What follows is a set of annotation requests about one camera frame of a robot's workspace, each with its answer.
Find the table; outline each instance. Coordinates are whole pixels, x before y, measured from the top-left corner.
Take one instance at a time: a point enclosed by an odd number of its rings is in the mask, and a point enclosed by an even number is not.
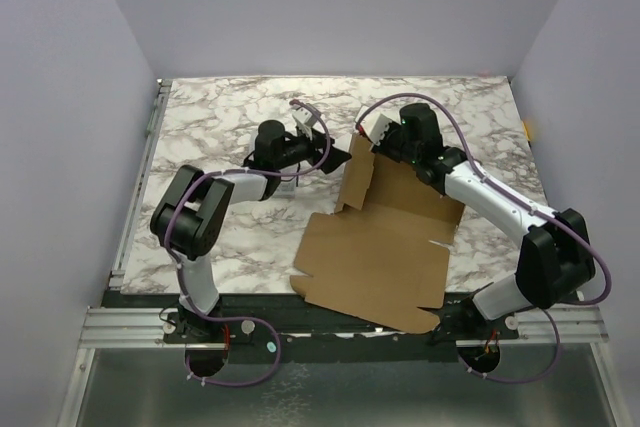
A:
[[[236,167],[247,155],[260,122],[278,119],[293,129],[289,100],[300,98],[322,111],[334,138],[353,131],[359,112],[399,92],[440,100],[461,124],[475,157],[498,179],[546,203],[522,122],[505,77],[245,77],[173,82],[148,172],[142,208],[123,267],[124,294],[177,293],[175,267],[149,231],[149,220],[178,167],[205,171]],[[397,116],[396,101],[381,112]],[[459,142],[438,113],[445,143]],[[289,275],[313,212],[331,213],[342,170],[300,180],[296,198],[232,206],[212,250],[222,293],[290,293]],[[449,292],[469,292],[512,272],[517,247],[496,227],[467,208],[451,246]]]

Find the white wall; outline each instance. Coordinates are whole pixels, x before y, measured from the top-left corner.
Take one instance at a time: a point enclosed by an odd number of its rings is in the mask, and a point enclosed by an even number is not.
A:
[[[557,0],[117,0],[159,77],[513,75]]]
[[[114,0],[0,5],[0,425],[50,427],[157,85]]]
[[[610,263],[602,310],[637,422],[639,79],[640,0],[559,0],[513,82],[519,109],[538,126],[533,151],[550,200],[585,215]]]

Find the brown cardboard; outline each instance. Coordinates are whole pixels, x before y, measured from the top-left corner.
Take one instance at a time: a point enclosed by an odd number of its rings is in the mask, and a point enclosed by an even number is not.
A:
[[[354,135],[335,214],[313,214],[291,287],[309,303],[408,333],[438,317],[451,243],[464,206],[418,181],[410,166]]]

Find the cardboard sheet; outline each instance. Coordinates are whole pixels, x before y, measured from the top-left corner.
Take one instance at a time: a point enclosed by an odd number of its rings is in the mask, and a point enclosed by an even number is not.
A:
[[[408,165],[370,152],[354,135],[336,213],[313,214],[291,287],[309,303],[408,333],[438,317],[451,243],[464,206],[440,198]]]

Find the gray wall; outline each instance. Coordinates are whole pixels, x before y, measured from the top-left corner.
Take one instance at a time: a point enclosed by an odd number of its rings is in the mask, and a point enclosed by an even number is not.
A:
[[[159,77],[513,75],[557,0],[117,0]]]
[[[157,85],[114,0],[0,0],[0,425],[55,425]]]
[[[533,150],[550,200],[585,214],[610,263],[602,310],[638,422],[639,28],[640,0],[559,0],[513,82],[538,126]]]

